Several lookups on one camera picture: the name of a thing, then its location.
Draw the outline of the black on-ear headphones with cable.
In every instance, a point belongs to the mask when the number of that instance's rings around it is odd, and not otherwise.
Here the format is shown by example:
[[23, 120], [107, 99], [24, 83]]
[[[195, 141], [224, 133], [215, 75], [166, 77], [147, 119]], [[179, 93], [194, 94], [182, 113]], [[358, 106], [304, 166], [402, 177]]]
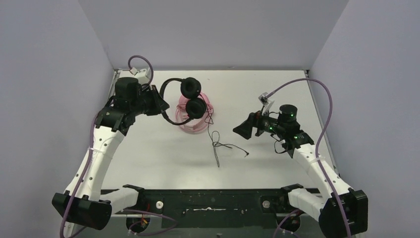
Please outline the black on-ear headphones with cable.
[[[172, 82], [179, 82], [180, 83], [180, 92], [181, 92], [181, 96], [186, 97], [187, 99], [189, 99], [189, 101], [186, 104], [186, 113], [188, 115], [188, 118], [183, 121], [183, 122], [176, 122], [173, 121], [169, 115], [167, 114], [167, 112], [164, 112], [162, 114], [163, 118], [170, 124], [174, 125], [174, 126], [180, 126], [180, 125], [184, 125], [188, 122], [191, 122], [194, 119], [200, 119], [206, 112], [207, 106], [204, 102], [204, 100], [200, 99], [199, 96], [202, 92], [202, 86], [201, 83], [192, 77], [187, 77], [187, 78], [170, 78], [165, 80], [162, 85], [161, 88], [159, 90], [159, 93], [162, 97], [164, 97], [165, 94], [165, 90], [168, 86], [169, 83]], [[217, 148], [218, 147], [225, 147], [228, 149], [239, 149], [241, 150], [243, 153], [245, 153], [245, 156], [249, 156], [249, 152], [245, 149], [243, 149], [240, 146], [237, 146], [235, 144], [231, 144], [231, 143], [222, 143], [220, 142], [220, 133], [217, 130], [214, 131], [210, 131], [210, 126], [214, 124], [213, 121], [213, 116], [214, 112], [208, 116], [208, 127], [205, 129], [207, 131], [207, 134], [211, 140], [211, 146], [213, 148], [213, 153], [214, 153], [214, 157], [216, 160], [216, 164], [218, 167], [220, 167], [220, 161], [219, 161], [219, 156], [217, 153]]]

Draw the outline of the pink over-ear headphones with cable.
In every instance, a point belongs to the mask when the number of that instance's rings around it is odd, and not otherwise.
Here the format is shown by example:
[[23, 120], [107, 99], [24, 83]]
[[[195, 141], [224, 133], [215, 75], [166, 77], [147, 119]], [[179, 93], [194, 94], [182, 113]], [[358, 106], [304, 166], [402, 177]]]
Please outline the pink over-ear headphones with cable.
[[[188, 122], [184, 125], [180, 125], [180, 129], [188, 134], [197, 134], [201, 133], [208, 127], [208, 116], [211, 115], [214, 111], [213, 105], [211, 104], [208, 96], [205, 93], [201, 93], [199, 96], [200, 99], [204, 100], [207, 109], [205, 114], [200, 119], [194, 119], [191, 122]], [[176, 122], [183, 122], [188, 118], [186, 113], [186, 104], [189, 101], [184, 96], [180, 96], [178, 104], [175, 110], [175, 119]]]

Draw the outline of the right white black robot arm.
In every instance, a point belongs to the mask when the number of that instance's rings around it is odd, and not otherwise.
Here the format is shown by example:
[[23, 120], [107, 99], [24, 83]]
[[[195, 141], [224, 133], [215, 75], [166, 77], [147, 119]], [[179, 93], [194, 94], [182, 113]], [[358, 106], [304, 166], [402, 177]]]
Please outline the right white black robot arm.
[[284, 187], [279, 207], [290, 212], [294, 208], [311, 216], [327, 238], [347, 238], [368, 230], [368, 197], [344, 182], [329, 163], [317, 153], [316, 144], [297, 122], [297, 107], [286, 104], [273, 118], [269, 110], [250, 113], [233, 128], [245, 139], [264, 132], [276, 135], [287, 154], [306, 172], [321, 196], [317, 197], [299, 184]]

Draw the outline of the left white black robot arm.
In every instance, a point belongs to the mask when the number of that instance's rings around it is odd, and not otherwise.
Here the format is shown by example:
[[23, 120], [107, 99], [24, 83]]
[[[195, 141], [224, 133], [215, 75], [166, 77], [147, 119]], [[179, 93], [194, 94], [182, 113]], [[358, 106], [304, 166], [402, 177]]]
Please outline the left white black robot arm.
[[102, 230], [111, 216], [126, 208], [146, 207], [140, 188], [125, 185], [102, 194], [102, 185], [113, 156], [139, 115], [155, 116], [169, 108], [156, 86], [140, 84], [133, 77], [116, 81], [114, 95], [98, 112], [90, 130], [87, 152], [64, 192], [56, 193], [52, 205], [61, 215], [60, 232], [67, 223]]

